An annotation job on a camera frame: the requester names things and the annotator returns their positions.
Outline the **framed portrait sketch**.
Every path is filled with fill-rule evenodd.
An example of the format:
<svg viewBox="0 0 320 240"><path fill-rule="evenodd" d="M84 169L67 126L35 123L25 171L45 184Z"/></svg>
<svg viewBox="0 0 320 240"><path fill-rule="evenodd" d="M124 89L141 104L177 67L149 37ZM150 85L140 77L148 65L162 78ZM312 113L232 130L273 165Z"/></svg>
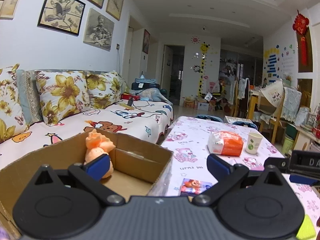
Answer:
<svg viewBox="0 0 320 240"><path fill-rule="evenodd" d="M84 44L94 46L106 51L111 50L114 22L102 15L100 12L89 9Z"/></svg>

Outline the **wooden chair with covers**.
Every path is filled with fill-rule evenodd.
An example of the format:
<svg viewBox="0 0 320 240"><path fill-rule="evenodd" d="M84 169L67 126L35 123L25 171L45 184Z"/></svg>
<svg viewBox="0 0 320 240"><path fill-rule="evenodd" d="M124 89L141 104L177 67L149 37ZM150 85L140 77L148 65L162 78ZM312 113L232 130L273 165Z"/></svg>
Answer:
<svg viewBox="0 0 320 240"><path fill-rule="evenodd" d="M271 142L276 142L278 128L283 123L293 123L300 108L302 93L278 80L265 88L249 93L247 118L253 120L254 111L265 115L259 117L259 132L270 130Z"/></svg>

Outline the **floral sofa cushion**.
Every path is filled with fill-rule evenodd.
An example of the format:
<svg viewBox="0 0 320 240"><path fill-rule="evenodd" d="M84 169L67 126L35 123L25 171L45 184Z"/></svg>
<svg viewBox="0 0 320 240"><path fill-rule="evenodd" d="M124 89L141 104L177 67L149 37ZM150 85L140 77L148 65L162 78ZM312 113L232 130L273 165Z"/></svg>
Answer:
<svg viewBox="0 0 320 240"><path fill-rule="evenodd" d="M48 126L91 109L86 74L83 71L35 71L41 112Z"/></svg>
<svg viewBox="0 0 320 240"><path fill-rule="evenodd" d="M19 66L1 69L1 142L43 120L35 73Z"/></svg>
<svg viewBox="0 0 320 240"><path fill-rule="evenodd" d="M126 81L117 72L87 74L86 82L90 104L95 109L105 109L129 92Z"/></svg>

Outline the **red chinese knot ornament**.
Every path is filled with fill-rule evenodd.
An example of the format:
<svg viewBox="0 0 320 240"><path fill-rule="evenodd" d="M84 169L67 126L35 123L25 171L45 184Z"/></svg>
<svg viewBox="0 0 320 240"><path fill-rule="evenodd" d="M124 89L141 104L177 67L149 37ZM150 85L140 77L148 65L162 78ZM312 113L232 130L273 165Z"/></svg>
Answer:
<svg viewBox="0 0 320 240"><path fill-rule="evenodd" d="M297 16L294 20L292 29L296 32L299 37L300 44L298 45L299 58L303 66L308 65L308 50L307 50L307 41L306 33L309 26L309 19L297 11Z"/></svg>

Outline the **white paper cup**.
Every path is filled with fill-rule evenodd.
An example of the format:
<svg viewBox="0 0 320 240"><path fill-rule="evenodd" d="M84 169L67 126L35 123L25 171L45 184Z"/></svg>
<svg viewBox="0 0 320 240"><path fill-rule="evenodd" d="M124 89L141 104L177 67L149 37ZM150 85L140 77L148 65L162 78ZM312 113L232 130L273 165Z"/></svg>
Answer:
<svg viewBox="0 0 320 240"><path fill-rule="evenodd" d="M246 152L249 154L257 154L263 136L258 132L249 132Z"/></svg>

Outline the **cardboard box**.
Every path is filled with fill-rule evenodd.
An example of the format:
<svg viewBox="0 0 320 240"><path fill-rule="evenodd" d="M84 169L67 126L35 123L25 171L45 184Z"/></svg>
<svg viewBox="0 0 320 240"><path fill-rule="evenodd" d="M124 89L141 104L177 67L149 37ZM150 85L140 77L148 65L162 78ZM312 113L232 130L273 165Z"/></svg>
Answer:
<svg viewBox="0 0 320 240"><path fill-rule="evenodd" d="M99 133L115 145L115 149L109 153L114 172L107 179L101 180L103 185L125 199L151 193L165 194L166 186L157 187L156 183L161 180L161 175L165 176L164 182L170 179L170 150L123 133L102 129ZM34 146L35 140L13 143L7 150L1 147L2 155L9 154L12 157L14 150L20 154L20 157L1 168L1 226L11 238L17 239L21 235L12 217L14 204L36 170L42 164L62 170L74 163L83 163L87 151L87 136L87 132L80 133L38 150L27 151L26 154L22 153L23 150L27 146Z"/></svg>

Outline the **orange white tissue pack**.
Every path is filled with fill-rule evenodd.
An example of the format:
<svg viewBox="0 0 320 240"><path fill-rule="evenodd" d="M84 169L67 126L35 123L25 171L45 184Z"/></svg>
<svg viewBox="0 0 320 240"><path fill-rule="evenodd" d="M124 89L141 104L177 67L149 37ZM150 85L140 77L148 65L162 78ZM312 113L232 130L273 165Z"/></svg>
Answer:
<svg viewBox="0 0 320 240"><path fill-rule="evenodd" d="M239 157L244 142L234 132L219 131L209 135L207 147L210 154Z"/></svg>

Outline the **blue pocket tissue pack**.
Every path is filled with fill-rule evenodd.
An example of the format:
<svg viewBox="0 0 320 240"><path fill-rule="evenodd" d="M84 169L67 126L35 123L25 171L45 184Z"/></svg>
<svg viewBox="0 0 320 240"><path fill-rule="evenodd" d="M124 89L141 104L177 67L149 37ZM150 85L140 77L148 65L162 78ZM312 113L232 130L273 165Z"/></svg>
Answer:
<svg viewBox="0 0 320 240"><path fill-rule="evenodd" d="M210 189L212 185L210 182L185 178L180 187L180 195L195 197L207 189Z"/></svg>

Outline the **orange knitted cloth ball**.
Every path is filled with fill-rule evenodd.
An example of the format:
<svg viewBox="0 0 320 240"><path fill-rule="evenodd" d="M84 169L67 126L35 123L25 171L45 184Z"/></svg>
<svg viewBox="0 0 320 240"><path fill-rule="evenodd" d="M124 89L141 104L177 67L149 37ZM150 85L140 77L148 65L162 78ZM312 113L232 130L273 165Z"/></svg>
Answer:
<svg viewBox="0 0 320 240"><path fill-rule="evenodd" d="M93 129L86 138L87 151L84 169L95 180L108 178L113 173L113 164L109 153L116 148L105 135Z"/></svg>

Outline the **green scrubbing cloth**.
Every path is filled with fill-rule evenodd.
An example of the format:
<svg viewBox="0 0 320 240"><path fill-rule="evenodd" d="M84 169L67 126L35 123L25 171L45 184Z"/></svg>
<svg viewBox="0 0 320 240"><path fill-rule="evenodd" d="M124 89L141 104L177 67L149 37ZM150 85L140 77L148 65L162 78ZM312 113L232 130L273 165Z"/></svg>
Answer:
<svg viewBox="0 0 320 240"><path fill-rule="evenodd" d="M310 240L316 237L316 230L313 226L312 220L308 215L304 216L303 223L296 235L298 240Z"/></svg>

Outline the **sofa with cartoon cover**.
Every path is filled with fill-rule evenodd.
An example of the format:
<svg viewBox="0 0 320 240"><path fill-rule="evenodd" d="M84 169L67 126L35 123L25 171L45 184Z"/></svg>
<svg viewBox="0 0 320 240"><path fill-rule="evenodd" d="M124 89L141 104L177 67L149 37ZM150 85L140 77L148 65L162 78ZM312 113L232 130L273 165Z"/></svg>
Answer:
<svg viewBox="0 0 320 240"><path fill-rule="evenodd" d="M73 70L44 70L50 72L66 72ZM107 72L83 71L87 74L102 74ZM151 95L128 103L128 92L121 95L120 101L109 105L105 109L92 108L62 119L54 126L48 126L44 120L29 126L25 132L1 142L6 150L13 143L21 143L27 139L36 141L34 146L27 146L27 151L34 151L49 146L56 142L68 139L82 132L93 129L102 129L108 132L124 133L139 139L157 143L160 137L166 132L174 119L172 104L159 92L154 89ZM14 150L14 155L1 154L1 167L10 164L20 154Z"/></svg>

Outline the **framed bird picture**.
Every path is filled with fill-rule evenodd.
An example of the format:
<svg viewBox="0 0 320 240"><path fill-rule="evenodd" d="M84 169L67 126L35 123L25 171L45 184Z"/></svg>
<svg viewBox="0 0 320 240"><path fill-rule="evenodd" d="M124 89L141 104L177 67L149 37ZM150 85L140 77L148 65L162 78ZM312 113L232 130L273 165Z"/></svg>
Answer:
<svg viewBox="0 0 320 240"><path fill-rule="evenodd" d="M44 0L37 26L78 36L85 6L80 0Z"/></svg>

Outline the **giraffe height wall sticker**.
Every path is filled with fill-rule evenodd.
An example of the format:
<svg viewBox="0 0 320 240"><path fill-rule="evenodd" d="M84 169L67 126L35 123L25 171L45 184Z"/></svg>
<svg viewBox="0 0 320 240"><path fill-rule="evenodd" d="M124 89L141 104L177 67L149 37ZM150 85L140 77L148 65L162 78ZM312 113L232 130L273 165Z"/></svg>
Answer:
<svg viewBox="0 0 320 240"><path fill-rule="evenodd" d="M203 94L202 89L204 87L204 74L205 74L206 58L207 58L209 46L210 45L207 44L206 42L203 42L200 46L201 62L200 62L200 79L199 79L199 85L198 85L198 91L197 91L198 97L201 97Z"/></svg>

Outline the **pink cartoon tablecloth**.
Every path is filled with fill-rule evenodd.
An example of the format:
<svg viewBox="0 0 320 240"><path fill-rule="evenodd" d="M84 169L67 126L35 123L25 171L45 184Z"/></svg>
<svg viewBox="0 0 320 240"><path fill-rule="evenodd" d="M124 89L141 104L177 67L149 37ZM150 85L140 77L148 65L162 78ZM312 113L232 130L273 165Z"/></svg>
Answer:
<svg viewBox="0 0 320 240"><path fill-rule="evenodd" d="M263 170L267 158L282 157L256 129L186 116L174 122L162 147L173 152L168 196L180 195L185 185L216 184L207 168L211 153L231 165L242 164L256 171Z"/></svg>

